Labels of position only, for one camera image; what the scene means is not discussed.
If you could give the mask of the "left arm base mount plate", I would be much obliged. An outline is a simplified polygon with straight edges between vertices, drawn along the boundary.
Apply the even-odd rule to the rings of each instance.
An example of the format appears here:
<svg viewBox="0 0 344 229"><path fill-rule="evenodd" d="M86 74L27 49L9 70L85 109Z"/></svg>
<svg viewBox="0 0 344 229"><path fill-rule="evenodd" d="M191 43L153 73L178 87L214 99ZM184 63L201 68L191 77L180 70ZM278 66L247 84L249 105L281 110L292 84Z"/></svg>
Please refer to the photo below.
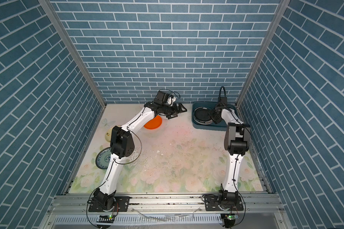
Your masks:
<svg viewBox="0 0 344 229"><path fill-rule="evenodd" d="M110 197L106 200L92 197L88 201L89 212L126 212L129 207L130 197Z"/></svg>

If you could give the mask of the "black plate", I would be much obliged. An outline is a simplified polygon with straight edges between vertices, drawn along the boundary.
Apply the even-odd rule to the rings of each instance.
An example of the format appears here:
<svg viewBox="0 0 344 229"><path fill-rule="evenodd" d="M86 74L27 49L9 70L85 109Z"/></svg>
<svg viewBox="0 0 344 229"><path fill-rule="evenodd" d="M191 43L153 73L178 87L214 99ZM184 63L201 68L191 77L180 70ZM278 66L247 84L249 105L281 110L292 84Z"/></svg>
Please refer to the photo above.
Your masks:
<svg viewBox="0 0 344 229"><path fill-rule="evenodd" d="M214 122L210 115L211 111L211 108L198 107L193 111L193 120L199 125L210 125Z"/></svg>

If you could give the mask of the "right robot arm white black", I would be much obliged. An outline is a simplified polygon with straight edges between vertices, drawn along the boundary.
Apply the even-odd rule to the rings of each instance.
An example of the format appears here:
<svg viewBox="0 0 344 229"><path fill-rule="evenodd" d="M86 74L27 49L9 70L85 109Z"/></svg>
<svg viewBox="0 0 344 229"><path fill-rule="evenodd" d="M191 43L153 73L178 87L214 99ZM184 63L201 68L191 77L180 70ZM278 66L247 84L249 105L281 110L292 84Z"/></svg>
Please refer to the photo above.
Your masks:
<svg viewBox="0 0 344 229"><path fill-rule="evenodd" d="M226 123L224 148L228 153L226 175L218 194L217 204L223 210L244 209L244 201L239 193L239 169L251 143L250 125L242 122L235 110L228 106L217 105L209 116L214 123Z"/></svg>

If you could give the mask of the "orange plate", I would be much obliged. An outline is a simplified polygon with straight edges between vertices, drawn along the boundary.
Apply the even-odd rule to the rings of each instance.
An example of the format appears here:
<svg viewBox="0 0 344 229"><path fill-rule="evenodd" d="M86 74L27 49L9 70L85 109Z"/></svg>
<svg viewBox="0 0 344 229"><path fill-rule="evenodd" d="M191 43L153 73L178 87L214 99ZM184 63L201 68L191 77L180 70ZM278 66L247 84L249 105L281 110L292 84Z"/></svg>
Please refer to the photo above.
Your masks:
<svg viewBox="0 0 344 229"><path fill-rule="evenodd" d="M153 129L157 129L162 125L162 118L157 115L155 118L153 118L152 120L150 120L149 122L147 122L144 125L145 129L149 129L149 130L153 130Z"/></svg>

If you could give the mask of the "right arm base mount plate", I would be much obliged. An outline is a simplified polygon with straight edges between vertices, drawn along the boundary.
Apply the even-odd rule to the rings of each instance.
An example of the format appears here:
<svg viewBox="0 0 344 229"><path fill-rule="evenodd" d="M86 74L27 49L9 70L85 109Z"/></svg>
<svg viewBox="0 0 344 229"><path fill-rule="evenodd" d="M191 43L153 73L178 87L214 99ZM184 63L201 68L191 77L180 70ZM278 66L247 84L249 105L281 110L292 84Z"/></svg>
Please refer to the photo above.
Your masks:
<svg viewBox="0 0 344 229"><path fill-rule="evenodd" d="M243 201L241 197L220 198L213 194L201 196L206 211L243 211Z"/></svg>

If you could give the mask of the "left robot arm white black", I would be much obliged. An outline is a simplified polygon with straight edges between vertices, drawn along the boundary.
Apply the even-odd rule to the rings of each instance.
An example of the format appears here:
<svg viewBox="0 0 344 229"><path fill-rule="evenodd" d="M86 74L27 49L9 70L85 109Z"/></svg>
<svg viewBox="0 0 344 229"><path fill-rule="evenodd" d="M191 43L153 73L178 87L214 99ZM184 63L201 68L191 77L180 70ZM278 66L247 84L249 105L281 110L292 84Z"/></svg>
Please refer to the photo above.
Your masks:
<svg viewBox="0 0 344 229"><path fill-rule="evenodd" d="M115 199L117 183L123 166L128 162L126 159L135 150L134 137L136 133L153 120L157 115L165 115L167 119L178 117L180 113L187 112L181 103L157 104L148 102L144 108L128 123L121 127L115 126L111 132L110 140L110 162L105 177L89 197L88 204L90 212L109 212L115 210L117 203Z"/></svg>

